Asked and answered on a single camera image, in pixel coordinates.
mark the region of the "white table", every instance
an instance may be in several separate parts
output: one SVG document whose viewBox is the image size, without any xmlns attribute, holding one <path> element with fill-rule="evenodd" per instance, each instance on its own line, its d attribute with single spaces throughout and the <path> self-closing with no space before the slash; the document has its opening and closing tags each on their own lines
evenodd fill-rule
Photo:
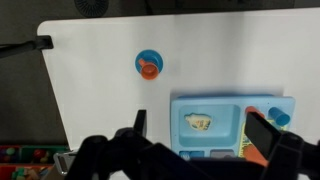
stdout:
<svg viewBox="0 0 320 180">
<path fill-rule="evenodd" d="M 46 65 L 70 148 L 89 135 L 112 138 L 148 110 L 148 138 L 170 146 L 170 99 L 232 91 L 293 96 L 292 130 L 320 138 L 320 9 L 47 21 Z M 136 55 L 158 51 L 154 81 Z"/>
</svg>

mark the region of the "dark floor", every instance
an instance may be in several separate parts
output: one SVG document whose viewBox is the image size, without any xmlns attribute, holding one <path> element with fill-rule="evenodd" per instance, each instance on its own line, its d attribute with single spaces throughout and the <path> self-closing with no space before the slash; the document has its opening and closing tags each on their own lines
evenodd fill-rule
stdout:
<svg viewBox="0 0 320 180">
<path fill-rule="evenodd" d="M 149 0 L 151 13 L 198 13 L 320 6 L 319 0 Z M 146 15 L 144 0 L 110 0 L 105 17 Z M 83 18 L 72 0 L 1 0 L 0 44 L 35 37 L 52 19 Z M 34 51 L 0 61 L 0 144 L 66 144 L 42 54 Z"/>
</svg>

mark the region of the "blue cup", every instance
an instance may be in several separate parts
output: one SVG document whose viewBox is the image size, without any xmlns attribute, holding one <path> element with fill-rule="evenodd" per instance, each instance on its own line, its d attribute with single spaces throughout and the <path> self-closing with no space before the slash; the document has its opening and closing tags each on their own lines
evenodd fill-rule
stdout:
<svg viewBox="0 0 320 180">
<path fill-rule="evenodd" d="M 269 116 L 274 119 L 279 126 L 285 126 L 290 122 L 290 116 L 276 107 L 269 110 Z"/>
</svg>

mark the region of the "green object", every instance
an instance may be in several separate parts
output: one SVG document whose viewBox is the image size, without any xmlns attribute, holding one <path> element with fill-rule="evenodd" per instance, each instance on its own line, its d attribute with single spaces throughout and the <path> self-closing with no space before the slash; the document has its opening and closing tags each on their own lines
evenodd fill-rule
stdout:
<svg viewBox="0 0 320 180">
<path fill-rule="evenodd" d="M 24 176 L 18 176 L 16 180 L 26 180 Z"/>
<path fill-rule="evenodd" d="M 22 146 L 21 147 L 20 162 L 21 163 L 30 163 L 32 161 L 35 161 L 34 151 L 36 149 L 44 149 L 48 152 L 48 154 L 46 153 L 46 156 L 49 155 L 47 164 L 54 163 L 53 157 L 52 157 L 53 154 L 55 154 L 57 152 L 69 152 L 70 151 L 67 146 Z"/>
<path fill-rule="evenodd" d="M 15 152 L 16 152 L 16 150 L 14 148 L 8 148 L 6 151 L 6 153 L 10 156 L 13 155 Z"/>
<path fill-rule="evenodd" d="M 18 169 L 18 176 L 24 176 L 24 168 Z"/>
<path fill-rule="evenodd" d="M 18 172 L 13 172 L 12 175 L 11 175 L 11 179 L 16 179 L 18 176 Z"/>
</svg>

